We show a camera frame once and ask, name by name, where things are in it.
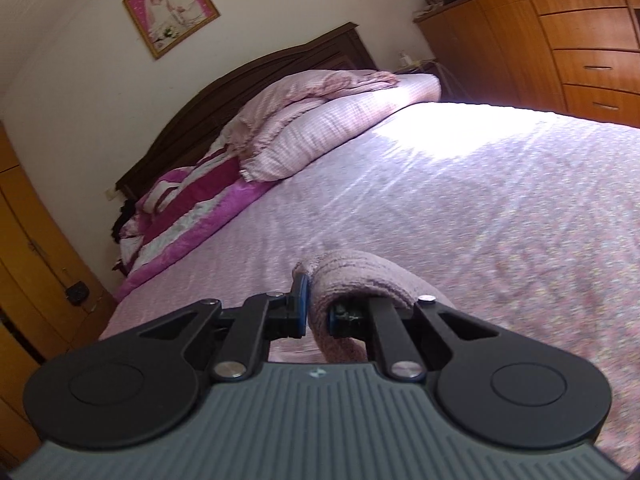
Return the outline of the pink knit cardigan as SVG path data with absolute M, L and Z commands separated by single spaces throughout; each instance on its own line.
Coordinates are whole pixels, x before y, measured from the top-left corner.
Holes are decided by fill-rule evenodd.
M 398 264 L 353 249 L 322 252 L 296 263 L 294 276 L 310 278 L 308 324 L 326 362 L 363 362 L 366 350 L 352 336 L 335 338 L 329 333 L 330 307 L 356 300 L 382 297 L 396 307 L 411 308 L 423 295 L 431 295 L 447 307 L 453 303 L 435 286 Z

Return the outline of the brown wooden dresser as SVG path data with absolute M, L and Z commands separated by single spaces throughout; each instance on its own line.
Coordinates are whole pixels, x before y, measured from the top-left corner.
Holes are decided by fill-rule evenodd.
M 415 20 L 450 96 L 639 123 L 639 0 L 459 0 Z

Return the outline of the yellow wooden wardrobe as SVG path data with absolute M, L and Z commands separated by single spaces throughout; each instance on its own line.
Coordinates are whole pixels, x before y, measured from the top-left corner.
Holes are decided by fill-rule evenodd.
M 81 307 L 65 289 L 90 289 Z M 23 391 L 38 367 L 98 339 L 116 307 L 41 203 L 5 133 L 1 135 L 1 467 L 38 448 Z

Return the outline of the framed wedding photo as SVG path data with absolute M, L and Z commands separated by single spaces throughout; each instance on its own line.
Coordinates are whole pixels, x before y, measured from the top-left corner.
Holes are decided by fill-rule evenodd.
M 122 3 L 154 60 L 220 17 L 212 0 L 122 0 Z

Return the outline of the dark wooden headboard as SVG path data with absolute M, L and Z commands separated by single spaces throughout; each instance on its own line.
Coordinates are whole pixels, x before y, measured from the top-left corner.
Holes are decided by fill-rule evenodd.
M 138 200 L 171 169 L 197 162 L 222 128 L 270 84 L 305 70 L 374 70 L 357 25 L 348 22 L 304 44 L 272 52 L 225 74 L 178 111 L 142 159 L 115 183 L 128 200 Z

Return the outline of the magenta striped blanket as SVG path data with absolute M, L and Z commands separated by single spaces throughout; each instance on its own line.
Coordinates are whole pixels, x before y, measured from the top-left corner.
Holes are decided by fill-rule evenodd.
M 169 170 L 114 224 L 126 271 L 116 299 L 164 272 L 273 187 L 245 181 L 239 157 L 218 142 L 195 165 Z

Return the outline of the pink floral bed sheet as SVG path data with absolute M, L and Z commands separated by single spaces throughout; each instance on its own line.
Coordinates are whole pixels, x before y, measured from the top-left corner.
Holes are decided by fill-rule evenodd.
M 596 364 L 599 445 L 639 460 L 639 133 L 519 108 L 421 103 L 278 183 L 118 305 L 115 335 L 202 298 L 288 289 L 300 260 L 356 249 L 452 305 Z

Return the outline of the pink checked quilt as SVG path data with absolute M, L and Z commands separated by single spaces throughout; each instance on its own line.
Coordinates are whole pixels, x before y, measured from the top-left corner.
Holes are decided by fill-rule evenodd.
M 305 70 L 248 101 L 212 145 L 232 149 L 247 182 L 283 180 L 398 110 L 441 95 L 431 74 Z

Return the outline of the small black hanging pouch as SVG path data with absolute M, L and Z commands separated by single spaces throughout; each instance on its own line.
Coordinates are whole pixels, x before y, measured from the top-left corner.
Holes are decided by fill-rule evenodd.
M 74 307 L 81 307 L 89 296 L 90 289 L 83 281 L 78 281 L 65 289 L 66 300 Z

